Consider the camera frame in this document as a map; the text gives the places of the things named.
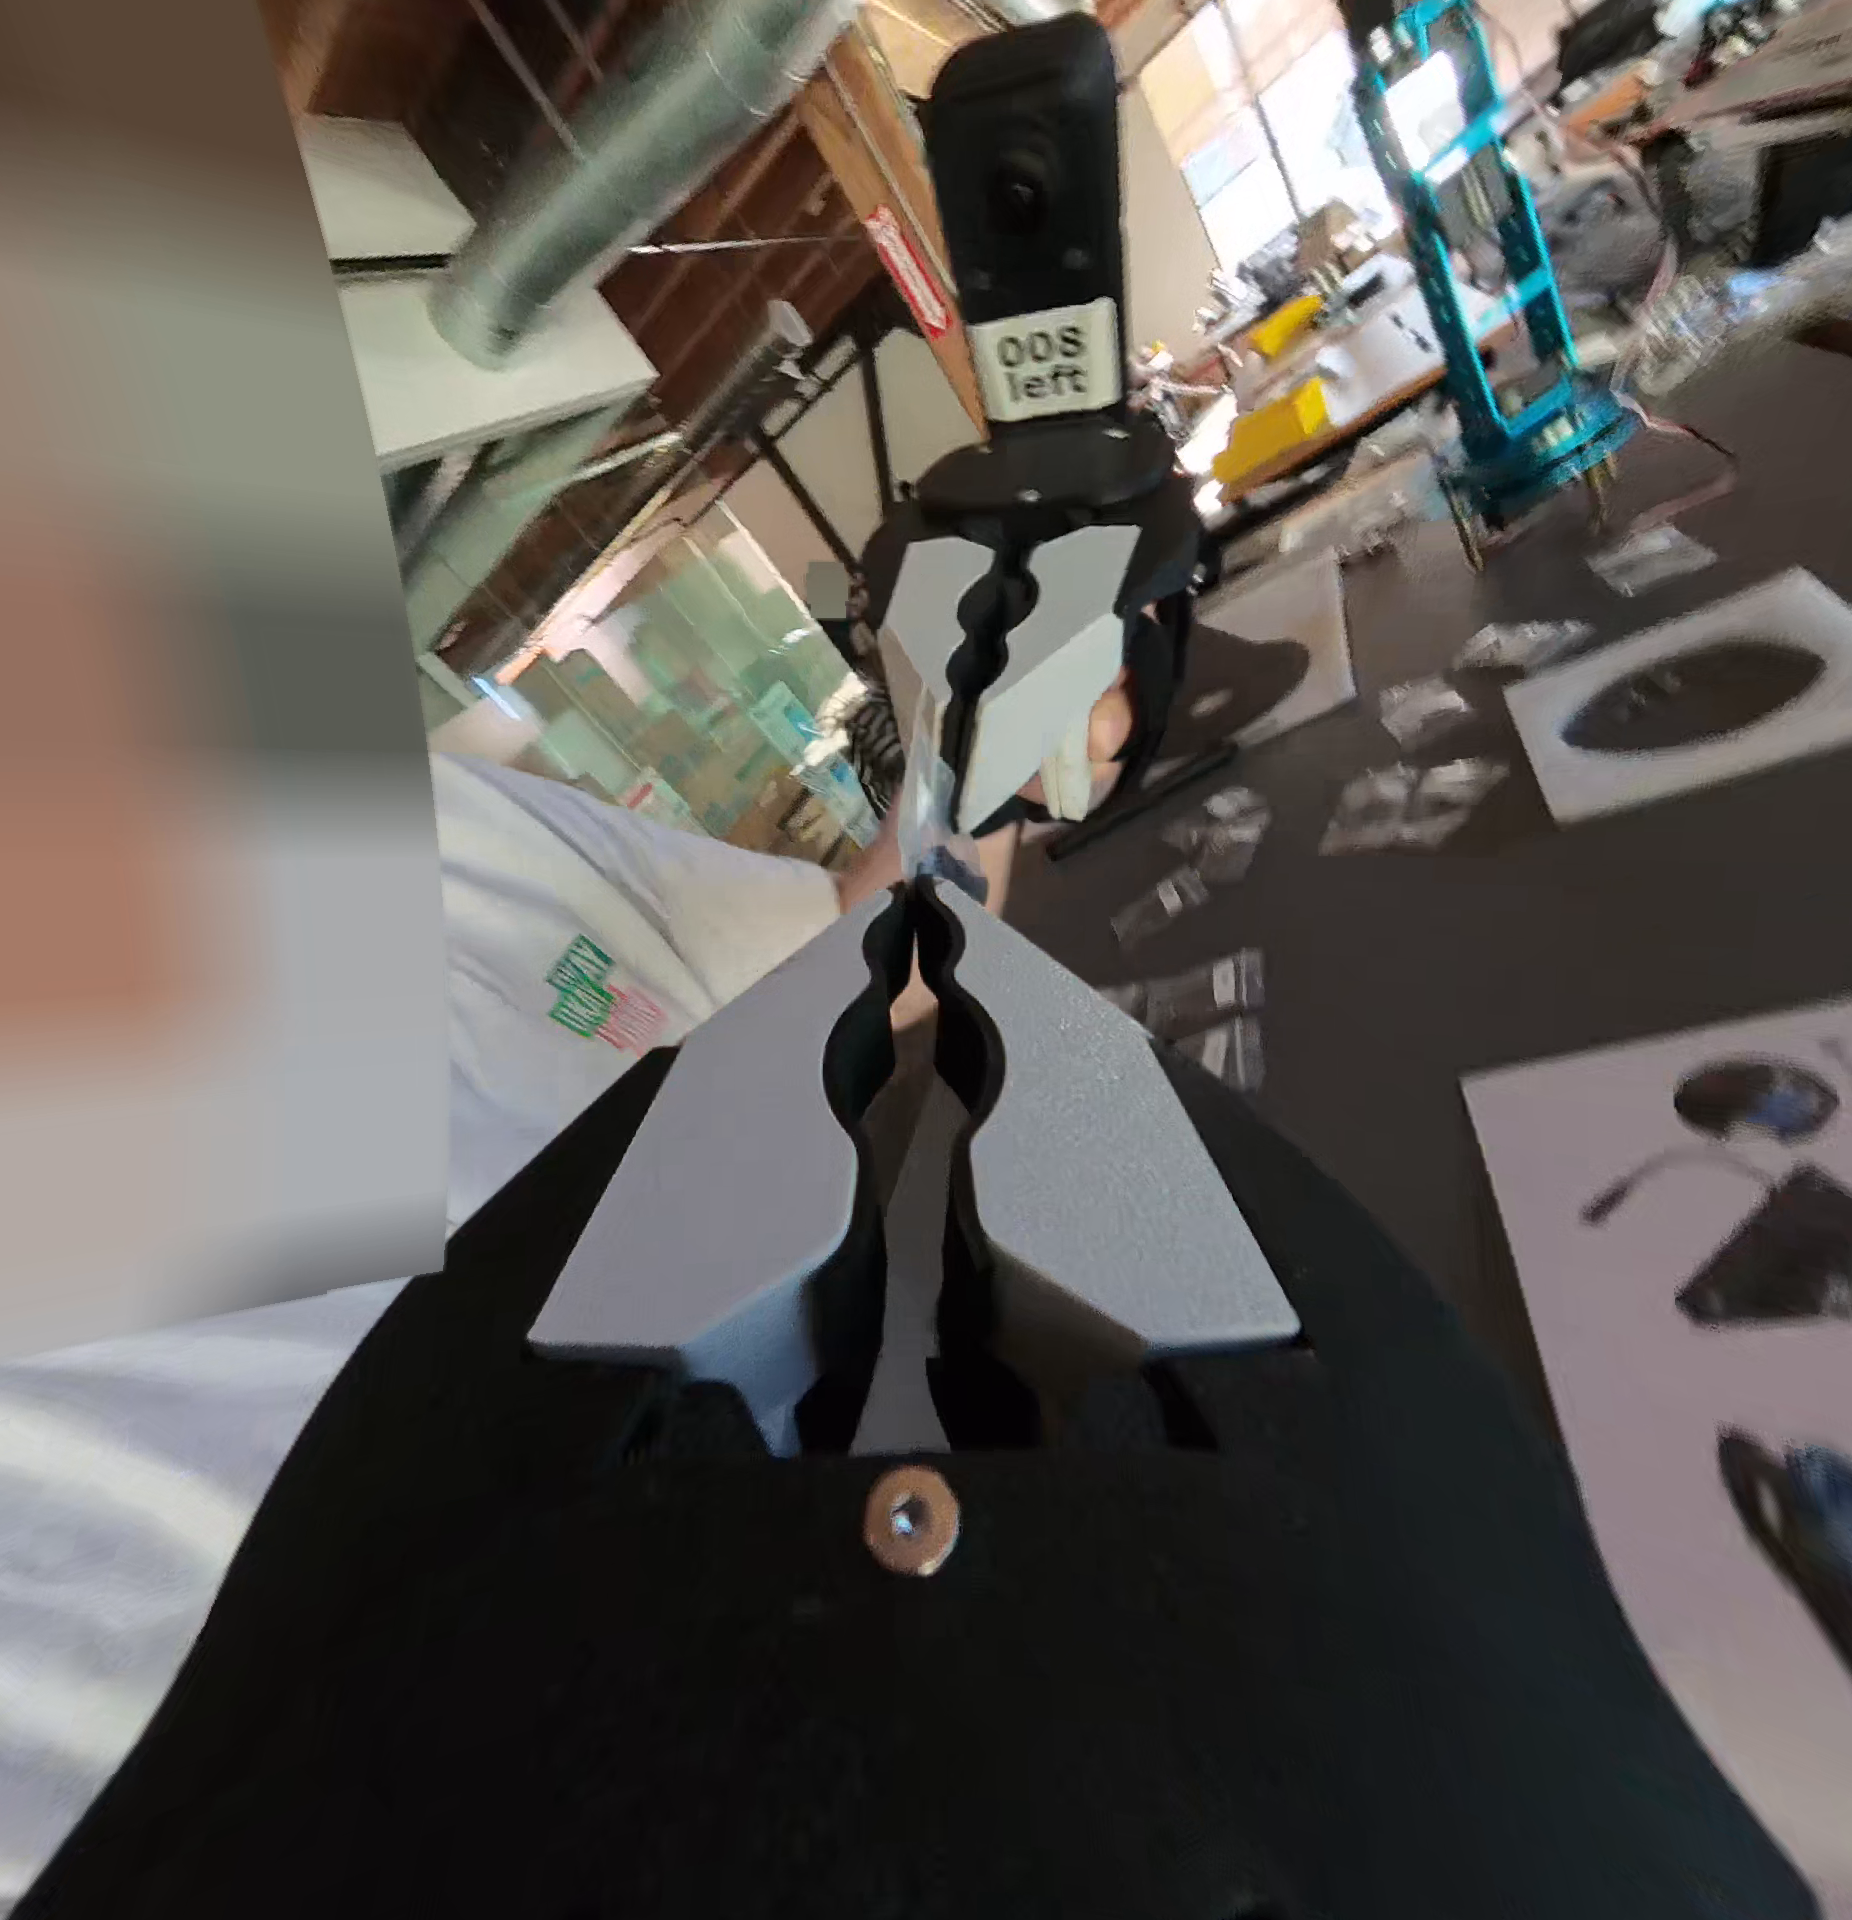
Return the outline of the silver ventilation duct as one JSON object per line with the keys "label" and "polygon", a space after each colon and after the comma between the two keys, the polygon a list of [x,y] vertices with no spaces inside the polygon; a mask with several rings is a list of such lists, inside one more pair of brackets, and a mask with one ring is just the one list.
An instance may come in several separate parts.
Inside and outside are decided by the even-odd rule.
{"label": "silver ventilation duct", "polygon": [[574,287],[602,287],[729,151],[743,151],[854,28],[854,0],[660,5],[553,151],[510,172],[426,298],[478,367],[500,367]]}

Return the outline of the large white cardboard sheet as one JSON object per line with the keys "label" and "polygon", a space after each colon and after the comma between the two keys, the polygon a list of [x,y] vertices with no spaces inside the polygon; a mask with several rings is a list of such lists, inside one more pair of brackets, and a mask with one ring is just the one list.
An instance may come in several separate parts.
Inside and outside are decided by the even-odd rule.
{"label": "large white cardboard sheet", "polygon": [[[1710,739],[1691,752],[1643,752],[1643,757],[1602,757],[1602,752],[1575,752],[1564,745],[1564,721],[1612,670],[1702,648],[1702,643],[1729,643],[1729,635],[1776,635],[1776,643],[1799,643],[1814,654],[1824,654],[1824,679],[1776,713],[1755,734],[1736,739]],[[1589,648],[1533,679],[1516,679],[1505,693],[1516,745],[1533,769],[1541,809],[1553,822],[1589,822],[1589,818],[1612,818],[1612,809],[1643,809],[1643,804],[1667,804],[1667,801],[1691,801],[1755,769],[1783,769],[1793,757],[1824,757],[1852,745],[1852,603],[1839,603],[1818,574],[1787,565],[1763,588],[1740,588],[1729,603],[1710,603],[1678,619],[1656,619],[1628,643]]]}

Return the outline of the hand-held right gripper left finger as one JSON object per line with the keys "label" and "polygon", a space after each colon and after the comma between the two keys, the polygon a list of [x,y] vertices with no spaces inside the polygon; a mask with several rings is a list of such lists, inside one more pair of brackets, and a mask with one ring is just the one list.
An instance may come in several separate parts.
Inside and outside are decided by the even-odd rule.
{"label": "hand-held right gripper left finger", "polygon": [[743,1402],[771,1450],[848,1450],[882,1352],[882,1198],[863,1113],[917,971],[874,890],[704,1015],[634,1129],[526,1349]]}

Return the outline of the scattered small plastic bags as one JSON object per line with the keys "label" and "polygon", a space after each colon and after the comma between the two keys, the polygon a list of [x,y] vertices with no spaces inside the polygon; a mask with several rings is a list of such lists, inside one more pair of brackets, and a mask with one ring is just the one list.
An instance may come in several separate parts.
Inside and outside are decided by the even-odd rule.
{"label": "scattered small plastic bags", "polygon": [[[1667,526],[1612,542],[1589,565],[1606,588],[1662,588],[1662,582],[1687,582],[1687,574],[1711,565],[1711,548],[1667,521]],[[1452,654],[1452,670],[1533,679],[1541,668],[1564,668],[1564,658],[1589,654],[1589,643],[1598,643],[1589,619],[1487,619]],[[1385,734],[1406,752],[1440,745],[1443,734],[1468,726],[1468,693],[1452,670],[1425,670],[1425,679],[1385,685],[1385,698],[1379,698],[1385,706]],[[1348,855],[1348,851],[1443,851],[1505,777],[1511,777],[1511,757],[1487,757],[1487,752],[1372,767],[1340,791],[1321,851],[1322,855]],[[1275,832],[1275,801],[1260,801],[1255,784],[1226,784],[1226,791],[1200,801],[1200,809],[1166,822],[1166,847],[1183,851],[1183,870],[1161,875],[1137,906],[1125,922],[1143,922],[1146,913],[1185,916],[1221,887],[1241,887],[1255,870],[1269,832]],[[1232,1048],[1247,1060],[1260,1048],[1255,1008],[1269,1002],[1269,966],[1260,958],[1232,958],[1232,966],[1195,971],[1195,991],[1176,991],[1166,975],[1154,975],[1154,980],[1108,980],[1098,996],[1121,1015],[1146,1020],[1146,1030],[1232,1020]]]}

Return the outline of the dark desk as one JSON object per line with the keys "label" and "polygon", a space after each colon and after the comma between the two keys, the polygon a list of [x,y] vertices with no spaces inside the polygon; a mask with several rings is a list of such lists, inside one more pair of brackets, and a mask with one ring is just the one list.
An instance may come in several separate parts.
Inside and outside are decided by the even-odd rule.
{"label": "dark desk", "polygon": [[1269,953],[1269,1122],[1443,1287],[1583,1526],[1462,1075],[1852,996],[1852,745],[1589,822],[1541,809],[1496,685],[1455,745],[1511,752],[1476,818],[1443,851],[1348,855],[1321,832],[1385,726],[1247,752],[1275,837],[1154,966]]}

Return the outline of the red and white sign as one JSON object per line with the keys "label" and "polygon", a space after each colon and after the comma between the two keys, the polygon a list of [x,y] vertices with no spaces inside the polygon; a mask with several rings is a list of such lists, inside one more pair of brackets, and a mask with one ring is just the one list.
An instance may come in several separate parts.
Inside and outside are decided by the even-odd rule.
{"label": "red and white sign", "polygon": [[874,204],[874,213],[863,213],[863,238],[882,260],[882,271],[887,271],[894,298],[913,303],[917,329],[931,342],[940,342],[959,312],[952,312],[934,271],[925,262],[913,225],[887,204]]}

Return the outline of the small white cardboard sheet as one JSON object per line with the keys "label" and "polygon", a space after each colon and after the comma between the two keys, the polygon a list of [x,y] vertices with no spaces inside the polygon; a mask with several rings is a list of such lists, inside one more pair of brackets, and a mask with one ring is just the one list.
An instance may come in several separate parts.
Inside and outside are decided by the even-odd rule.
{"label": "small white cardboard sheet", "polygon": [[1351,635],[1340,555],[1299,555],[1226,582],[1195,609],[1176,739],[1269,745],[1351,706]]}

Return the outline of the open instruction manual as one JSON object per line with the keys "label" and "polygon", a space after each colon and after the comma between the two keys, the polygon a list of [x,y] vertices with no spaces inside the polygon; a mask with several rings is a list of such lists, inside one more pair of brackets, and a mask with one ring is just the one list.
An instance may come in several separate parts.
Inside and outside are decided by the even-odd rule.
{"label": "open instruction manual", "polygon": [[1476,1072],[1462,1111],[1633,1642],[1852,1916],[1852,996]]}

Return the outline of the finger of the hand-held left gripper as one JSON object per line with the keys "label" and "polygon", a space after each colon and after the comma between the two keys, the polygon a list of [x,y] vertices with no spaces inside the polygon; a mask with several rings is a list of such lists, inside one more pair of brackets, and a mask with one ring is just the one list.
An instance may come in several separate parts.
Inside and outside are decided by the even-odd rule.
{"label": "finger of the hand-held left gripper", "polygon": [[1137,548],[1137,521],[1098,521],[1031,555],[1033,609],[1009,630],[997,679],[940,713],[952,822],[962,837],[1031,784],[1060,822],[1093,809],[1093,706],[1125,668],[1125,615],[1111,603]]}
{"label": "finger of the hand-held left gripper", "polygon": [[882,670],[894,734],[925,713],[940,757],[1003,757],[1003,548],[913,542],[882,609]]}

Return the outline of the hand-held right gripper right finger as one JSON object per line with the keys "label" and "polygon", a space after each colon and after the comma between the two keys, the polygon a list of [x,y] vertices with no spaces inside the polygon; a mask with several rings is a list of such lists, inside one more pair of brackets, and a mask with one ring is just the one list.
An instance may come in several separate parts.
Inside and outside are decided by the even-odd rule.
{"label": "hand-held right gripper right finger", "polygon": [[952,1139],[931,1402],[959,1450],[1022,1450],[1098,1384],[1306,1341],[1166,1057],[1098,991],[925,887]]}

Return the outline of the small clear plastic bag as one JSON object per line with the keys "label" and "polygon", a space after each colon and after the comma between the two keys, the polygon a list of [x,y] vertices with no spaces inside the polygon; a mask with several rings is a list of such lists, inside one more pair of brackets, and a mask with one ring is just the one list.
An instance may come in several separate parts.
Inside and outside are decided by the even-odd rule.
{"label": "small clear plastic bag", "polygon": [[894,818],[894,875],[904,887],[934,875],[940,890],[990,906],[981,847],[959,822],[959,769],[940,757],[940,698],[934,693],[917,693],[913,767],[904,767],[904,791],[894,791],[887,818]]}

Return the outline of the black monitor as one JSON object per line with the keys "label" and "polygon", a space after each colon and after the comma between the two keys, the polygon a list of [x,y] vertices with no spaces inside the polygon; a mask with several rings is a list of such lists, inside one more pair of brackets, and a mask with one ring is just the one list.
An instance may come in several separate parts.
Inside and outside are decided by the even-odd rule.
{"label": "black monitor", "polygon": [[1852,221],[1852,133],[1764,144],[1749,262],[1783,271],[1834,221]]}

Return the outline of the black oval plate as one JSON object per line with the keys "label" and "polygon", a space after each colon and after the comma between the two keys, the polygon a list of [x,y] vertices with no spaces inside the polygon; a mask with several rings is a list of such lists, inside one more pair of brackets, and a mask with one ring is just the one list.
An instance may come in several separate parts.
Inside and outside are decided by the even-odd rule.
{"label": "black oval plate", "polygon": [[1729,635],[1602,679],[1564,745],[1602,757],[1691,752],[1799,706],[1824,679],[1824,654],[1776,635]]}

